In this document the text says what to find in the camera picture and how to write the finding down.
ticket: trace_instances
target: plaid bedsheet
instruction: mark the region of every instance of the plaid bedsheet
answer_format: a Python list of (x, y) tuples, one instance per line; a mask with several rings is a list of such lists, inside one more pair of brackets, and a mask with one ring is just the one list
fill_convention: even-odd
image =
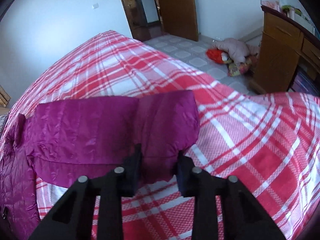
[[(188, 156), (212, 175), (236, 175), (287, 239), (294, 239), (320, 198), (320, 99), (299, 93), (249, 97), (209, 75), (114, 31), (97, 35), (43, 73), (11, 110), (0, 141), (18, 113), (66, 98), (143, 97), (193, 90), (200, 136)], [(36, 180), (41, 219), (66, 189)], [(123, 199), (126, 240), (191, 239), (193, 199), (178, 193), (175, 177), (145, 185)], [(97, 232), (96, 202), (92, 237)], [(218, 216), (222, 233), (222, 216)]]

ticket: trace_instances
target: red and white plaid blanket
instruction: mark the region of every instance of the red and white plaid blanket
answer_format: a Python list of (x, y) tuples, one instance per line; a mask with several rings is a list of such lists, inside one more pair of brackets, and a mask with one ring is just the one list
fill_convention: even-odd
[[(4, 136), (18, 113), (65, 98), (143, 97), (193, 90), (200, 135), (188, 156), (212, 175), (236, 175), (294, 239), (320, 198), (320, 99), (299, 93), (249, 97), (209, 75), (114, 31), (97, 35), (43, 73), (11, 110)], [(36, 181), (43, 218), (66, 189)], [(92, 237), (97, 232), (99, 199)], [(193, 199), (179, 195), (175, 177), (145, 185), (123, 199), (126, 240), (190, 239)], [(220, 232), (222, 216), (218, 216)]]

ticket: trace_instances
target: purple jacket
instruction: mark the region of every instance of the purple jacket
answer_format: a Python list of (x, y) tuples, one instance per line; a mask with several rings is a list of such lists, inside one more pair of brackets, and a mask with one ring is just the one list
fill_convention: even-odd
[(81, 175), (105, 175), (141, 143), (142, 182), (169, 180), (178, 151), (191, 147), (198, 134), (191, 91), (41, 104), (29, 119), (20, 114), (7, 133), (0, 206), (9, 208), (12, 231), (25, 240), (40, 222), (36, 175), (69, 187)]

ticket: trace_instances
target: metal bolt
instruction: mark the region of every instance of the metal bolt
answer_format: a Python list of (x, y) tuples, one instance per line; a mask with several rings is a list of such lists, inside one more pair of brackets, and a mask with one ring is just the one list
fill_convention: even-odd
[(87, 176), (80, 176), (79, 178), (78, 178), (78, 181), (80, 182), (80, 183), (84, 183), (84, 182), (86, 182), (88, 180), (88, 177)]
[(238, 181), (237, 176), (231, 175), (228, 177), (228, 180), (232, 183), (236, 183)]
[(119, 166), (119, 167), (115, 168), (115, 173), (120, 174), (120, 173), (123, 173), (123, 172), (124, 172), (124, 167)]
[(201, 171), (202, 171), (202, 169), (199, 168), (199, 167), (193, 167), (192, 168), (192, 172), (195, 173), (195, 174), (199, 174), (199, 173), (201, 173)]

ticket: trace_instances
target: white wall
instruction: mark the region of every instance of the white wall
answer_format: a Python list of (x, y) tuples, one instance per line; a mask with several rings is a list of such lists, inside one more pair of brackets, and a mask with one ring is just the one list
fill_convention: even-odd
[(121, 0), (15, 0), (0, 22), (0, 85), (9, 106), (53, 63), (108, 30), (132, 37)]
[[(302, 11), (298, 0), (283, 0)], [(211, 38), (239, 39), (263, 26), (260, 0), (196, 0), (199, 32)]]
[(155, 0), (141, 0), (146, 14), (147, 22), (155, 22), (159, 20)]

